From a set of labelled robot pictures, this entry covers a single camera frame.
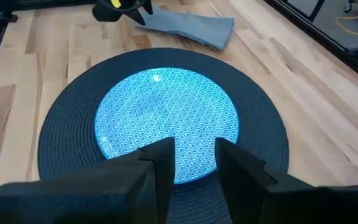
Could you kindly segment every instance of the wooden tabletop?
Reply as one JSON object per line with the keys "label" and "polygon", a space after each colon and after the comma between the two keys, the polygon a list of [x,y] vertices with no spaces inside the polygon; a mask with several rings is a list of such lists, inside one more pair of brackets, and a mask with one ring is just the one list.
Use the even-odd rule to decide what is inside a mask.
{"label": "wooden tabletop", "polygon": [[161,8],[235,19],[223,52],[186,38],[100,23],[92,6],[16,12],[0,48],[0,185],[37,180],[38,136],[58,94],[91,66],[135,49],[176,47],[247,74],[277,107],[289,173],[313,185],[358,184],[358,74],[260,0],[158,0]]}

